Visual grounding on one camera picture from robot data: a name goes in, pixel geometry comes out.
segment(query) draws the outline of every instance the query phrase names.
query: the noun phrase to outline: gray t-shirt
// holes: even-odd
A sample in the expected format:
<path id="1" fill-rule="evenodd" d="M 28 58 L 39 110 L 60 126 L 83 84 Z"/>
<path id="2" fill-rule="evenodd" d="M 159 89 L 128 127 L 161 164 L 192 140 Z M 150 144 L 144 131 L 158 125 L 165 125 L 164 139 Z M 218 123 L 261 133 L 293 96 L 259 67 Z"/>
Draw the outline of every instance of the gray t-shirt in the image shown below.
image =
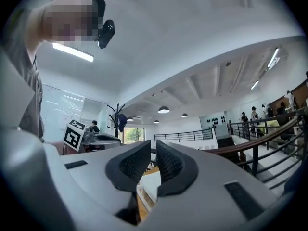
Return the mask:
<path id="1" fill-rule="evenodd" d="M 17 72 L 34 91 L 19 127 L 39 138 L 43 137 L 44 125 L 40 117 L 43 97 L 42 82 L 39 77 L 36 59 L 32 63 L 25 46 L 25 28 L 30 10 L 27 8 L 15 11 L 3 31 L 3 47 Z"/>

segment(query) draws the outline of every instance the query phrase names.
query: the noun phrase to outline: black headphones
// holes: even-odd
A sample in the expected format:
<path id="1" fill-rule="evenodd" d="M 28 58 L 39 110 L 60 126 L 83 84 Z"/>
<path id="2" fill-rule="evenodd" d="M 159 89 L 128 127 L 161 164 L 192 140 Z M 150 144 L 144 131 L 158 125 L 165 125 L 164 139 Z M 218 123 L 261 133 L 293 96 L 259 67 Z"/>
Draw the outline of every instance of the black headphones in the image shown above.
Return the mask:
<path id="1" fill-rule="evenodd" d="M 93 15 L 92 19 L 92 24 L 93 25 L 102 25 L 103 24 L 103 18 L 105 14 L 105 8 L 106 8 L 106 2 L 104 0 L 94 0 L 98 4 L 98 13 Z M 98 42 L 98 46 L 103 49 L 105 48 L 113 35 L 116 33 L 115 31 L 115 24 L 113 20 L 107 20 L 103 24 L 101 28 L 98 28 L 98 36 L 97 38 L 94 38 L 94 42 Z"/>

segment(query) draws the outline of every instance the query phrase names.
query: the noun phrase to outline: coat rack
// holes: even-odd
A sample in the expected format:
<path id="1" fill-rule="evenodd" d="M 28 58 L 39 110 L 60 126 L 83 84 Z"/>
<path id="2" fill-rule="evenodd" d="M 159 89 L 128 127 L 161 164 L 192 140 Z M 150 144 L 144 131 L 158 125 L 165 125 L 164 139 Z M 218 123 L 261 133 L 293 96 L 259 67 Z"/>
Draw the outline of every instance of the coat rack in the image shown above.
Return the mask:
<path id="1" fill-rule="evenodd" d="M 115 129 L 115 136 L 118 138 L 119 137 L 119 124 L 118 124 L 118 121 L 119 121 L 119 115 L 120 115 L 120 111 L 123 109 L 123 107 L 125 106 L 125 104 L 119 109 L 119 103 L 117 103 L 117 106 L 116 106 L 116 111 L 113 107 L 107 105 L 109 108 L 113 109 L 113 111 L 115 112 L 115 118 L 113 119 L 113 117 L 109 114 L 109 116 L 111 117 L 112 121 L 114 122 L 114 127 L 111 128 L 109 126 L 107 126 L 108 128 L 111 128 L 111 129 Z"/>

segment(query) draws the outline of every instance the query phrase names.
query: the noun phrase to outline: window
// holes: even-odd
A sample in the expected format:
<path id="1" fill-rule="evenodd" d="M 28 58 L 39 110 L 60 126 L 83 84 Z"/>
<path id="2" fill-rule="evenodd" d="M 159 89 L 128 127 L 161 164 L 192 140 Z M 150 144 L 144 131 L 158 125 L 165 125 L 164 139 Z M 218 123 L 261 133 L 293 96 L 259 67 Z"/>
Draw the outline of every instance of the window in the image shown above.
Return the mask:
<path id="1" fill-rule="evenodd" d="M 144 128 L 124 128 L 123 133 L 119 133 L 119 138 L 124 144 L 144 141 Z"/>

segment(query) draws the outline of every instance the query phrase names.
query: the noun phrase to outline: black slot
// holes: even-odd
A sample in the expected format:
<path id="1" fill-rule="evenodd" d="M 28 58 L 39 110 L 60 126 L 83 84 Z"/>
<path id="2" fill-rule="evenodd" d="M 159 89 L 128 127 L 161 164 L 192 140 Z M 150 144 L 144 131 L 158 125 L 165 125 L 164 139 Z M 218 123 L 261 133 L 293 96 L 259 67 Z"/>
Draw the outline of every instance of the black slot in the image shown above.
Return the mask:
<path id="1" fill-rule="evenodd" d="M 248 221 L 257 217 L 263 212 L 263 208 L 257 201 L 239 184 L 239 182 L 230 182 L 225 184 L 225 188 L 236 202 L 242 213 Z"/>
<path id="2" fill-rule="evenodd" d="M 64 164 L 64 166 L 67 169 L 71 169 L 71 168 L 83 166 L 85 164 L 88 164 L 88 163 L 84 160 L 80 160 L 80 161 L 76 161 L 76 162 L 73 162 L 73 163 Z"/>

